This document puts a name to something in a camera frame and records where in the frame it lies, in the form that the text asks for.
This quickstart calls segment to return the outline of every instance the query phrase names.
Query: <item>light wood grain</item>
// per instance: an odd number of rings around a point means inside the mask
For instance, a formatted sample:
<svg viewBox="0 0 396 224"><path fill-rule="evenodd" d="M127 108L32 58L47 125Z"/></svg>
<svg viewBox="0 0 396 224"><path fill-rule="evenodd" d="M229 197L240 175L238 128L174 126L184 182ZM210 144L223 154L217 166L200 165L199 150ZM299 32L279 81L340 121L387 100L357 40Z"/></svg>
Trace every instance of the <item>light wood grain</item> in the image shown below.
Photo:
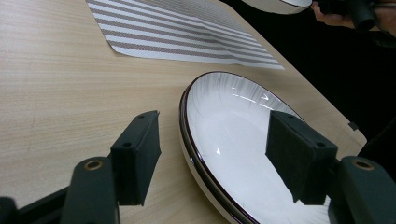
<svg viewBox="0 0 396 224"><path fill-rule="evenodd" d="M262 84L339 146L338 157L356 155L363 135L233 9L216 3L286 69L120 55L83 0L0 1L0 195L22 207L67 186L75 165L106 156L135 116L158 110L163 153L145 206L122 207L121 223L226 222L193 179L178 138L181 94L211 71Z"/></svg>

